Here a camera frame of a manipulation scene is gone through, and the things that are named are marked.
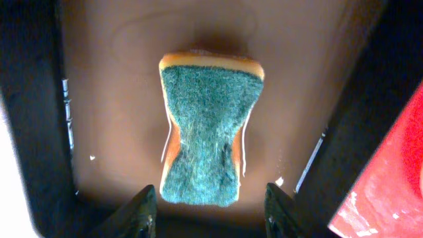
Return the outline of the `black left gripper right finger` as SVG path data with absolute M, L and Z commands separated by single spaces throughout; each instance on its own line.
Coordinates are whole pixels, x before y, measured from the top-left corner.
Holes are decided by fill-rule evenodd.
M 304 231 L 294 213 L 289 209 L 293 200 L 276 184 L 266 185 L 264 199 L 264 215 L 267 238 L 324 238 L 334 237 L 327 227 L 317 227 L 312 231 Z

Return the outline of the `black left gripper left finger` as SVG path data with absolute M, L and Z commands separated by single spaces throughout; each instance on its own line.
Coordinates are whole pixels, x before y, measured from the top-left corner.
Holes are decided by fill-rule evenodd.
M 155 238 L 157 199 L 150 184 L 86 234 L 88 238 Z

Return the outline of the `green yellow sponge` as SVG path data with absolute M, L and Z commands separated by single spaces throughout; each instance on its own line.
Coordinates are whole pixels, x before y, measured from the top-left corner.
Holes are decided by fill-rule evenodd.
M 245 130 L 264 88 L 255 60 L 210 52 L 163 56 L 169 133 L 159 193 L 173 204 L 228 207 L 246 170 Z

